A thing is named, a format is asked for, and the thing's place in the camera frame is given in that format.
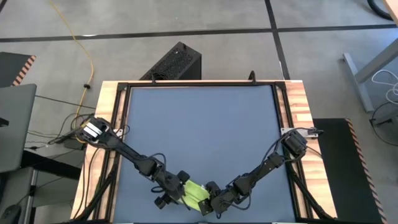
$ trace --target black mat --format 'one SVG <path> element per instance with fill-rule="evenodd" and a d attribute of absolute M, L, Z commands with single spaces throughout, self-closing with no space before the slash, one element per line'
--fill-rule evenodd
<path fill-rule="evenodd" d="M 318 141 L 338 219 L 387 223 L 351 122 L 344 118 L 313 122 L 325 131 Z"/>
<path fill-rule="evenodd" d="M 0 88 L 21 84 L 35 56 L 0 52 Z"/>

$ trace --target green object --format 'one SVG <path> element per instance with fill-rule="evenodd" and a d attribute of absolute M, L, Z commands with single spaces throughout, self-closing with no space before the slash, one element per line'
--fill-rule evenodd
<path fill-rule="evenodd" d="M 185 195 L 182 196 L 182 198 L 184 199 L 185 203 L 189 207 L 200 212 L 198 203 L 206 198 L 209 198 L 210 196 L 207 190 L 203 189 L 201 185 L 198 185 L 191 180 L 188 180 L 185 183 L 184 190 Z"/>

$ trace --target wooden table frame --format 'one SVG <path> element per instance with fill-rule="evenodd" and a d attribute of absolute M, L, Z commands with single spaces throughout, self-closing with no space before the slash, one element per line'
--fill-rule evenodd
<path fill-rule="evenodd" d="M 187 81 L 109 81 L 103 82 L 101 93 L 99 94 L 96 116 L 107 119 L 114 125 L 116 129 L 120 128 L 126 122 L 128 112 L 128 103 L 130 96 L 130 86 L 135 88 L 162 88 L 169 86 L 248 86 L 248 85 L 271 85 L 276 102 L 276 110 L 278 111 L 281 127 L 313 127 L 310 109 L 308 107 L 307 97 L 302 81 L 281 81 L 281 80 L 187 80 Z M 317 140 L 308 140 L 308 145 L 318 152 L 319 145 Z M 90 201 L 94 194 L 98 182 L 103 181 L 105 175 L 109 173 L 112 165 L 118 166 L 121 158 L 115 152 L 105 152 L 100 149 L 95 157 L 93 154 L 96 148 L 88 146 L 86 150 L 86 164 L 90 163 L 91 170 L 85 166 L 86 174 L 90 171 L 90 186 L 85 189 L 83 194 L 83 175 L 80 176 L 78 189 L 76 192 L 75 202 L 73 204 L 71 218 L 73 218 L 78 210 L 81 200 Z M 333 200 L 326 177 L 323 161 L 316 154 L 307 153 L 300 163 L 295 165 L 295 170 L 299 177 L 307 183 L 307 189 L 313 194 L 313 197 L 323 207 L 323 209 L 331 216 L 336 216 Z M 88 181 L 88 175 L 85 175 L 85 182 Z M 118 186 L 118 177 L 108 187 L 103 195 L 100 206 L 91 214 L 95 219 L 113 220 L 113 209 L 116 203 Z M 303 195 L 297 186 L 290 180 L 290 193 L 292 194 L 295 216 L 301 218 L 316 218 L 312 210 L 309 209 L 308 202 L 304 200 Z"/>

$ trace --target concrete floor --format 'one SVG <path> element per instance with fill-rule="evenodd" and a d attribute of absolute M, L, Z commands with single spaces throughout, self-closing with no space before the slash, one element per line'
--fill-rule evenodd
<path fill-rule="evenodd" d="M 55 4 L 76 35 L 271 28 L 263 0 L 57 0 Z M 393 24 L 375 16 L 366 0 L 271 0 L 271 4 L 277 27 Z M 69 35 L 47 0 L 8 1 L 0 13 L 0 30 L 0 39 Z M 284 32 L 279 36 L 290 77 L 304 81 L 313 117 L 353 121 L 387 219 L 397 223 L 398 148 L 374 135 L 370 115 L 355 95 L 341 59 L 349 52 L 358 68 L 363 67 L 398 37 L 398 29 Z M 258 79 L 283 79 L 272 33 L 84 40 L 96 70 L 84 104 L 96 106 L 103 80 L 139 79 L 178 41 L 203 54 L 203 79 L 247 79 L 251 70 Z M 90 64 L 73 41 L 5 42 L 0 43 L 0 51 L 37 56 L 22 84 L 36 83 L 38 95 L 79 102 Z M 386 68 L 398 73 L 398 60 Z M 385 101 L 383 86 L 367 85 L 375 105 Z M 30 129 L 57 133 L 63 119 L 75 110 L 72 105 L 36 98 Z M 67 151 L 52 146 L 38 153 L 52 156 Z M 73 152 L 63 160 L 75 166 L 83 156 Z M 51 178 L 40 174 L 39 185 Z M 76 185 L 72 180 L 48 185 L 41 197 L 51 190 L 68 192 L 69 196 L 60 198 L 61 204 L 39 209 L 36 223 L 65 221 Z M 59 215 L 48 215 L 51 211 Z"/>

